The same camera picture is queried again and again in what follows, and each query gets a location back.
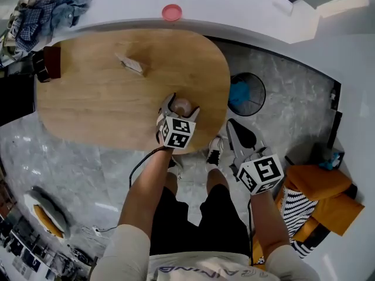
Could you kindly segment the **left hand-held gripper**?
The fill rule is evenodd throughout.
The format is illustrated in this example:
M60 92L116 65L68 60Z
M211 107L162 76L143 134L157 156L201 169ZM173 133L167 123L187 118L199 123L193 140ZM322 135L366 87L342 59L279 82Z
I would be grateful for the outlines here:
M187 116L179 116L172 110L175 98L173 92L161 104L156 120L156 140L167 148L186 149L193 137L200 107L194 108Z

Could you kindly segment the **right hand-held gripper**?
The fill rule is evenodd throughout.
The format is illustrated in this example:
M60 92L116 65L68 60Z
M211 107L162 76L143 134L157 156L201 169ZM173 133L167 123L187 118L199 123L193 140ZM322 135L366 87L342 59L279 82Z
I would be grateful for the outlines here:
M227 121L226 130L236 156L230 165L236 181L242 182L252 196L272 190L284 178L278 155L270 147L264 147L254 131L233 118ZM256 151L245 155L243 149Z

